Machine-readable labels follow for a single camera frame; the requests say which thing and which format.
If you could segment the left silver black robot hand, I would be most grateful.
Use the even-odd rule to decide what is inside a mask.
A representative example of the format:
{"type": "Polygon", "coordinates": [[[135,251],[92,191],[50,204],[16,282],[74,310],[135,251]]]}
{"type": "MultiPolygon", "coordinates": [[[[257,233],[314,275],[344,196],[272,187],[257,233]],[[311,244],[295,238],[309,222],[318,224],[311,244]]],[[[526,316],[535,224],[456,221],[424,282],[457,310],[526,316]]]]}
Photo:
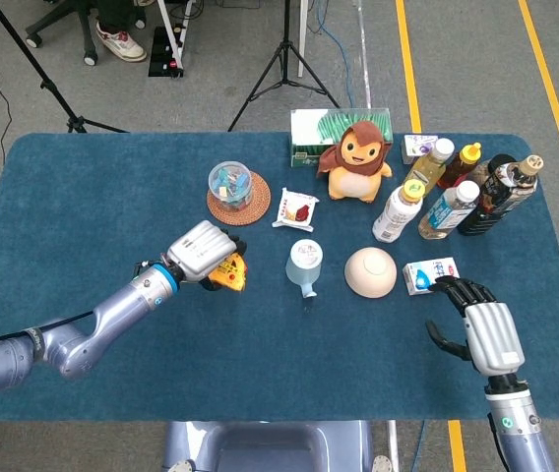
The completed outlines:
{"type": "Polygon", "coordinates": [[[161,255],[162,264],[177,285],[199,283],[208,291],[219,290],[210,273],[233,254],[243,256],[247,243],[208,220],[202,220],[174,241],[161,255]]]}

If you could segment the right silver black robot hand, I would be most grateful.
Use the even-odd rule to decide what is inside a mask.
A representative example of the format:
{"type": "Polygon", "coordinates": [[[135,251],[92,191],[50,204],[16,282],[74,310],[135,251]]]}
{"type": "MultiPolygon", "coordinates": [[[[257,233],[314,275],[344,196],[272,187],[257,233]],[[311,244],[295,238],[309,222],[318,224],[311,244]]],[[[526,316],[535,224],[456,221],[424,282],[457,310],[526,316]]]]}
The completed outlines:
{"type": "Polygon", "coordinates": [[[451,275],[438,277],[428,289],[447,295],[461,315],[466,333],[466,343],[458,344],[427,321],[428,334],[439,349],[471,362],[486,378],[512,375],[519,370],[525,354],[505,303],[497,301],[484,285],[451,275]]]}

